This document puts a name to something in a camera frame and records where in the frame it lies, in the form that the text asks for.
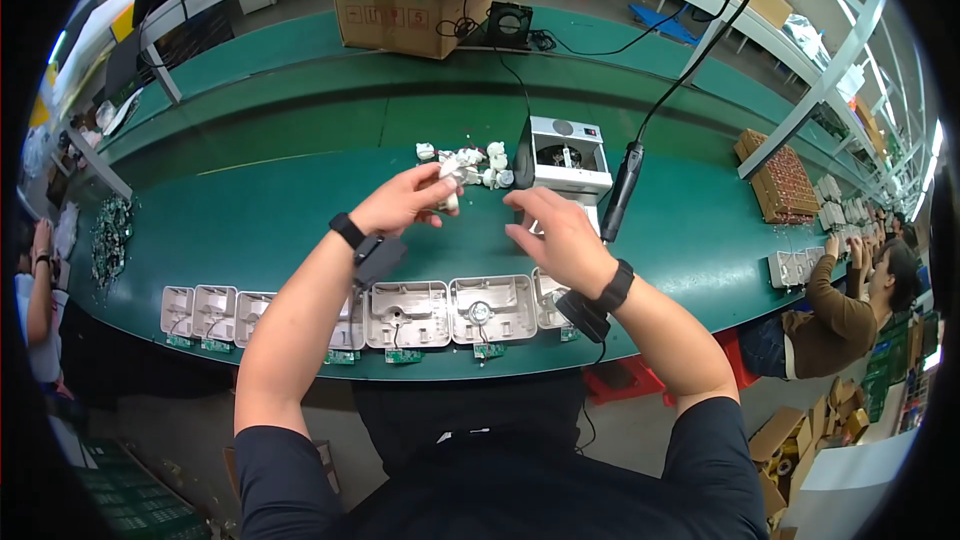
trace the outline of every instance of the green workbench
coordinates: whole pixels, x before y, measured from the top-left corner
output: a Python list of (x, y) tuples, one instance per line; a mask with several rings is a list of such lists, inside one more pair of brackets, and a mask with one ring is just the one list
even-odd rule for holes
[[(303, 19), (316, 24), (315, 18)], [(164, 286), (278, 290), (326, 233), (333, 215), (351, 210), (391, 175), (415, 164), (414, 143), (457, 149), (469, 135), (477, 146), (503, 141), (513, 154), (526, 103), (497, 54), (457, 51), (433, 62), (348, 51), (349, 56), (289, 65), (267, 58), (279, 68), (246, 71), (238, 79), (225, 72), (232, 63), (248, 67), (258, 62), (239, 57), (251, 49), (251, 36), (304, 24), (295, 19), (248, 34), (175, 68), (174, 79), (184, 82), (189, 90), (184, 93), (191, 96), (176, 109), (154, 110), (151, 96), (159, 91), (155, 85), (143, 92), (139, 119), (102, 151), (134, 187), (137, 205), (126, 269), (107, 290), (97, 289), (89, 274), (97, 182), (81, 179), (71, 188), (80, 200), (81, 215), (69, 292), (92, 317), (163, 342), (159, 326)], [(294, 37), (306, 42), (304, 34)], [(677, 49), (690, 53), (673, 42), (651, 40), (659, 42), (653, 42), (651, 50), (663, 46), (668, 56)], [(261, 45), (261, 53), (265, 46), (271, 44)], [(656, 55), (643, 54), (659, 62)], [(206, 72), (189, 68), (205, 57)], [(686, 62), (683, 55), (671, 58)], [(612, 171), (645, 110), (669, 84), (620, 64), (537, 54), (503, 59), (524, 79), (535, 115), (600, 126)], [(748, 82), (762, 89), (729, 67), (711, 66), (717, 69), (710, 75), (726, 75), (731, 89)], [(190, 76), (197, 77), (193, 87), (186, 83)], [(224, 85), (205, 89), (204, 79)], [(776, 103), (771, 96), (760, 102)], [(812, 225), (786, 230), (765, 224), (753, 190), (738, 179), (733, 150), (740, 130), (769, 132), (773, 120), (695, 89), (680, 89), (666, 106), (645, 136), (646, 161), (611, 252), (629, 260), (641, 276), (713, 332), (799, 298), (771, 287), (766, 257), (776, 250), (822, 245), (823, 233)], [(814, 138), (820, 132), (813, 130)], [(832, 170), (835, 163), (816, 157), (824, 151), (810, 150), (805, 154), (807, 150), (798, 147), (811, 177)], [(534, 263), (503, 234), (503, 225), (513, 220), (501, 203), (504, 194), (469, 186), (460, 217), (440, 230), (414, 228), (404, 234), (409, 257), (391, 279), (529, 275)], [(834, 273), (839, 276), (840, 269)], [(239, 363), (242, 354), (240, 349), (230, 354), (199, 348), (188, 352), (230, 363)], [(561, 343), (558, 331), (552, 330), (510, 342), (504, 356), (483, 368), (472, 351), (454, 351), (453, 345), (428, 353), (421, 363), (388, 365), (382, 351), (367, 350), (357, 364), (327, 365), (320, 375), (374, 380), (496, 377), (589, 364), (600, 347), (586, 339)], [(633, 343), (614, 325), (606, 357), (634, 353)]]

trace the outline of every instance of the brown sweater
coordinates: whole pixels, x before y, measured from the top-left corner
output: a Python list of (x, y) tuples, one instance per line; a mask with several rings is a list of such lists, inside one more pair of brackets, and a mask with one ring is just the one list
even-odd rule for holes
[(812, 313), (787, 310), (783, 330), (793, 344), (794, 373), (799, 379), (834, 375), (863, 357), (877, 338), (874, 310), (849, 296), (859, 296), (860, 271), (847, 269), (844, 296), (831, 285), (836, 258), (824, 255), (810, 274), (806, 301)]

